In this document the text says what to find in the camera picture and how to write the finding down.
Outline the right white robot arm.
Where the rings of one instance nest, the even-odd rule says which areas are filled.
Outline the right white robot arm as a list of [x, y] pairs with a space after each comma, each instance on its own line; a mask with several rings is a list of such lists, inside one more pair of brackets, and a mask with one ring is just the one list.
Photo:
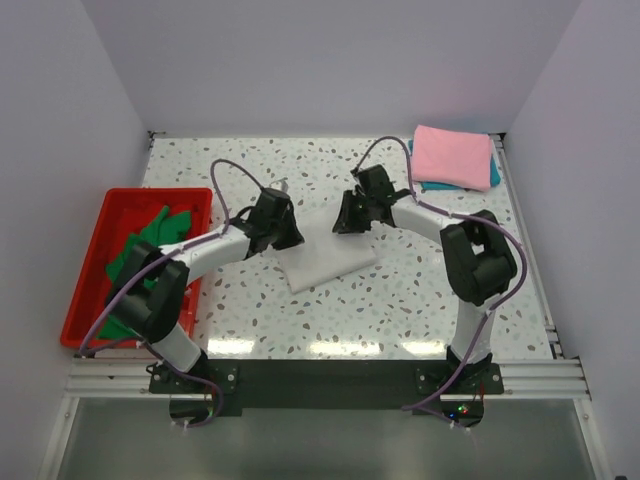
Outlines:
[[383, 166], [355, 168], [356, 186], [343, 193], [336, 234], [361, 234], [374, 222], [408, 230], [437, 243], [447, 280], [458, 297], [454, 337], [447, 347], [448, 386], [469, 392], [481, 380], [480, 366], [491, 362], [490, 308], [509, 288], [518, 267], [506, 234], [496, 229], [488, 210], [460, 218], [429, 209], [408, 189], [397, 190]]

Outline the white t shirt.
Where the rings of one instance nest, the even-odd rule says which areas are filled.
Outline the white t shirt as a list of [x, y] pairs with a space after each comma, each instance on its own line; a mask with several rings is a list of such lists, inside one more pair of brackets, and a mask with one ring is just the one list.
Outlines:
[[334, 202], [296, 216], [304, 242], [275, 251], [279, 268], [292, 294], [317, 287], [376, 262], [377, 256], [366, 234], [332, 232], [338, 213], [339, 204]]

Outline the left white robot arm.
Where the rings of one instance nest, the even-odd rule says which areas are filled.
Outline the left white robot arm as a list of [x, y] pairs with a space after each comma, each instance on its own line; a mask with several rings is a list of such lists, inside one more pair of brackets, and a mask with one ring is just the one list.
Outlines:
[[109, 293], [106, 313], [173, 367], [171, 378], [185, 392], [200, 390], [211, 378], [207, 354], [179, 325], [187, 287], [269, 247], [284, 250], [304, 243], [288, 194], [263, 188], [256, 204], [243, 212], [246, 217], [238, 214], [219, 229], [182, 243], [134, 246]]

